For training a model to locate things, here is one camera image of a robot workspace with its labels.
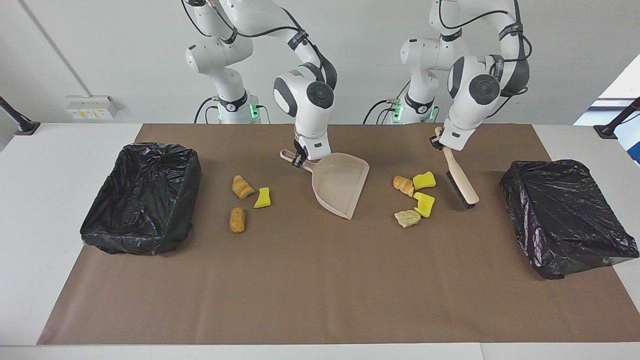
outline brown table mat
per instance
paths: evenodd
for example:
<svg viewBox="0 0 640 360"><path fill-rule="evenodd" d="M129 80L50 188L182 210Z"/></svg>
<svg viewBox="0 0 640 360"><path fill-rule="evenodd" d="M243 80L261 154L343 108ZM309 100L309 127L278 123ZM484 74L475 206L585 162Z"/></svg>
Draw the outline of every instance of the brown table mat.
<svg viewBox="0 0 640 360"><path fill-rule="evenodd" d="M291 125L144 125L136 141L200 156L189 238L156 257L85 246L38 343L640 341L640 315L612 268L546 281L522 254L498 182L514 160L549 159L533 128L482 125L457 153L481 199L462 211L428 145L434 127L330 127L334 151L371 166L348 221L278 157ZM392 179L427 170L438 181L421 190L436 198L432 217L402 229L393 214L415 201ZM237 199L236 174L269 186L273 205ZM228 229L236 206L247 209L244 234Z"/></svg>

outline table surface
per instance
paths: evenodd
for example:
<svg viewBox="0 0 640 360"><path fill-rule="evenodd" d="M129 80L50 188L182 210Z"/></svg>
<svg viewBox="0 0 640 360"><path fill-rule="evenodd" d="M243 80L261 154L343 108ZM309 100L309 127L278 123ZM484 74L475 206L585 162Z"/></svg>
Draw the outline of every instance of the table surface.
<svg viewBox="0 0 640 360"><path fill-rule="evenodd" d="M632 359L640 353L640 343L32 346L83 246L78 231L86 212L116 154L140 127L43 124L34 136L16 137L0 152L0 345L9 345L0 347L0 358ZM591 127L534 128L553 160L571 158L591 169L620 222L640 238L640 168L619 143L600 139ZM640 260L614 268L640 308Z"/></svg>

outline black bristles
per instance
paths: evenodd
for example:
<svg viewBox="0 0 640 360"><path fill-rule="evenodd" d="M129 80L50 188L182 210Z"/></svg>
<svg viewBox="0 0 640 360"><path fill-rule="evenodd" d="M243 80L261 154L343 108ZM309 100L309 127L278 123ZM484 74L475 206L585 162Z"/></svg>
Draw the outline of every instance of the black bristles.
<svg viewBox="0 0 640 360"><path fill-rule="evenodd" d="M462 203L462 207L465 208L465 210L473 209L475 204L469 204L465 200L465 197L462 196L462 192L460 191L460 188L458 188L458 184L456 184L456 181L453 179L453 176L451 175L450 171L447 171L447 179L449 179L449 182L451 183L451 186L453 186L453 190L455 190L456 194L458 195L458 198L460 198L460 202Z"/></svg>

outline dustpan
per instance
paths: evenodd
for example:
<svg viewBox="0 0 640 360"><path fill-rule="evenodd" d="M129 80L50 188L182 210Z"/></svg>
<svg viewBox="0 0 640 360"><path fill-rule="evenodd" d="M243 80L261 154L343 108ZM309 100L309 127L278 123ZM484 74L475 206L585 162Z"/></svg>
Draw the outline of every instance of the dustpan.
<svg viewBox="0 0 640 360"><path fill-rule="evenodd" d="M291 162L296 155L282 150L280 157ZM355 156L333 152L317 163L305 161L302 167L312 174L311 185L320 205L351 220L369 174L369 164Z"/></svg>

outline bin lined with black bag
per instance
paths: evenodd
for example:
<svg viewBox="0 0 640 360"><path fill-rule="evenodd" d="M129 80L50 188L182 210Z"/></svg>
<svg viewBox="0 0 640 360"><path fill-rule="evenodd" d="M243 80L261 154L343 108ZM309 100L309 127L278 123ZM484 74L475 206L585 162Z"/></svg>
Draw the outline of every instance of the bin lined with black bag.
<svg viewBox="0 0 640 360"><path fill-rule="evenodd" d="M80 228L84 243L109 254L175 250L191 228L200 175L193 149L125 146Z"/></svg>
<svg viewBox="0 0 640 360"><path fill-rule="evenodd" d="M562 279L639 257L582 163L515 161L500 187L520 246L542 277Z"/></svg>

